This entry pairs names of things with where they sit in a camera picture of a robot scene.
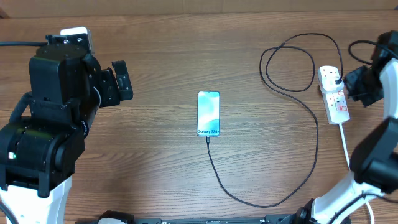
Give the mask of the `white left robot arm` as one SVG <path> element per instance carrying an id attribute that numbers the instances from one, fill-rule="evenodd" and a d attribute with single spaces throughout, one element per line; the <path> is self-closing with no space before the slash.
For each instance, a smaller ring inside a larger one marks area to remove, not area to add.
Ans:
<path id="1" fill-rule="evenodd" d="M 131 100 L 126 63 L 106 69 L 79 45 L 46 44 L 31 90 L 1 130 L 1 210 L 8 223 L 63 223 L 76 161 L 97 111 Z"/>

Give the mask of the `Samsung Galaxy smartphone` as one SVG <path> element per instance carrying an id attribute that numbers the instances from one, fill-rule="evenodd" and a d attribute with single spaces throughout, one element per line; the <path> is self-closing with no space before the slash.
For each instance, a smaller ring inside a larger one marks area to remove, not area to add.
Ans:
<path id="1" fill-rule="evenodd" d="M 198 92 L 197 135 L 220 135 L 220 92 Z"/>

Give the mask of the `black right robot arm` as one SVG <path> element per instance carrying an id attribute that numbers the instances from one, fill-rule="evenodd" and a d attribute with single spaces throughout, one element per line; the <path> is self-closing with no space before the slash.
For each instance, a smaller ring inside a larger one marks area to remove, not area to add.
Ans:
<path id="1" fill-rule="evenodd" d="M 373 44 L 370 61 L 343 81 L 348 96 L 365 107 L 384 101 L 382 123 L 355 147 L 346 176 L 283 223 L 350 223 L 349 216 L 366 202 L 397 190 L 397 31 L 381 34 Z"/>

